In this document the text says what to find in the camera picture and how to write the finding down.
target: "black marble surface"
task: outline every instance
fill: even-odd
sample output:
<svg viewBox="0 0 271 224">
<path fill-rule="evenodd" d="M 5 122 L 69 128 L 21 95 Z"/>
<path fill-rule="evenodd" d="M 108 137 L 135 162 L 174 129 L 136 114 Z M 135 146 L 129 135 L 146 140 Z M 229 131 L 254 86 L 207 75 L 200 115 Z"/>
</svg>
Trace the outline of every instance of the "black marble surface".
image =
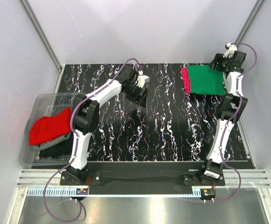
<svg viewBox="0 0 271 224">
<path fill-rule="evenodd" d="M 90 93 L 102 86 L 119 64 L 68 64 L 59 92 Z M 199 161 L 211 148 L 215 109 L 220 96 L 185 94 L 181 68 L 188 64 L 143 64 L 150 77 L 147 107 L 119 94 L 100 110 L 100 123 L 90 142 L 90 161 Z M 247 160 L 237 126 L 225 159 Z"/>
</svg>

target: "transparent plastic tray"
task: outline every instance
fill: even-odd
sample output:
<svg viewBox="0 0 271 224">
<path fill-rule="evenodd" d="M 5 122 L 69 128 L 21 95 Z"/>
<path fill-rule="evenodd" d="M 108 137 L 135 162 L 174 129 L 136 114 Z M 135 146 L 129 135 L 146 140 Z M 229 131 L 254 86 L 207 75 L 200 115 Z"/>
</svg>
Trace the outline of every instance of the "transparent plastic tray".
<svg viewBox="0 0 271 224">
<path fill-rule="evenodd" d="M 43 165 L 62 165 L 67 164 L 69 156 L 59 156 L 58 158 L 40 158 L 39 152 L 29 145 L 29 131 L 34 123 L 44 116 L 54 116 L 60 113 L 66 107 L 73 106 L 72 101 L 75 93 L 52 93 L 43 94 L 37 97 L 30 119 L 27 121 L 24 130 L 24 141 L 19 156 L 19 162 L 25 168 L 30 166 L 43 166 Z"/>
</svg>

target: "gray cloth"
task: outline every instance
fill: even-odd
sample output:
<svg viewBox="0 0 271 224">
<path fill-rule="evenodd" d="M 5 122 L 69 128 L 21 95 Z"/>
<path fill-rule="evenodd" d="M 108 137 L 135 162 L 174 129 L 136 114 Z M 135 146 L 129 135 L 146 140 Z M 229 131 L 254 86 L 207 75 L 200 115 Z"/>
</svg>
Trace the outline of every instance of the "gray cloth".
<svg viewBox="0 0 271 224">
<path fill-rule="evenodd" d="M 53 139 L 51 141 L 44 142 L 40 145 L 35 145 L 35 146 L 33 146 L 33 149 L 34 150 L 44 150 L 44 149 L 50 148 L 52 146 L 55 146 L 55 145 L 61 143 L 62 141 L 67 140 L 70 137 L 70 134 L 71 134 L 71 132 L 68 134 L 62 135 L 60 137 L 57 137 L 56 139 Z"/>
</svg>

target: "white wall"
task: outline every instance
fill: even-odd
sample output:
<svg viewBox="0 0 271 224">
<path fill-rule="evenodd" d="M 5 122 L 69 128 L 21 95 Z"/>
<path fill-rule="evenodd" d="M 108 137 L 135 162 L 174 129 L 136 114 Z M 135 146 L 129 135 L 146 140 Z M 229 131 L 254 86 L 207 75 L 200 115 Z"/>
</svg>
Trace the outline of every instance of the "white wall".
<svg viewBox="0 0 271 224">
<path fill-rule="evenodd" d="M 23 131 L 35 98 L 50 93 L 57 71 L 18 0 L 0 0 L 0 224 L 21 171 Z"/>
<path fill-rule="evenodd" d="M 257 166 L 266 169 L 271 184 L 271 0 L 266 1 L 243 42 L 257 50 L 258 63 L 243 78 L 248 104 L 242 118 Z M 248 54 L 244 67 L 250 67 L 254 56 L 245 47 L 240 50 Z"/>
<path fill-rule="evenodd" d="M 256 0 L 29 0 L 59 61 L 209 62 Z"/>
</svg>

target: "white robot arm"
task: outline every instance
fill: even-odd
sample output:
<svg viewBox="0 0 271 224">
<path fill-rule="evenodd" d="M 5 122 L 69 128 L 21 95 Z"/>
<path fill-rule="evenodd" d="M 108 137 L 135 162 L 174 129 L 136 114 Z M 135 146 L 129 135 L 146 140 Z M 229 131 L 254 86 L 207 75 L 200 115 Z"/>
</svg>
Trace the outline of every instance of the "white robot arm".
<svg viewBox="0 0 271 224">
<path fill-rule="evenodd" d="M 77 179 L 81 179 L 87 165 L 89 141 L 93 131 L 99 123 L 100 108 L 112 97 L 123 92 L 130 101 L 145 107 L 148 89 L 144 89 L 150 78 L 142 75 L 142 71 L 137 72 L 133 68 L 126 66 L 115 80 L 108 79 L 107 82 L 89 94 L 78 94 L 73 100 L 76 105 L 87 96 L 94 95 L 80 106 L 73 120 L 75 129 L 73 150 L 70 158 L 71 165 L 67 168 L 67 173 Z"/>
<path fill-rule="evenodd" d="M 238 51 L 237 47 L 231 43 L 226 45 L 226 49 L 225 54 L 216 54 L 214 60 L 209 64 L 211 69 L 224 72 L 227 77 L 226 87 L 228 92 L 223 96 L 216 110 L 217 127 L 213 145 L 204 165 L 197 173 L 199 182 L 206 185 L 219 180 L 222 175 L 222 157 L 224 157 L 229 134 L 247 104 L 247 99 L 242 94 L 243 69 L 241 69 L 246 54 Z M 239 106 L 240 97 L 242 97 L 242 103 L 238 113 L 229 121 Z"/>
</svg>

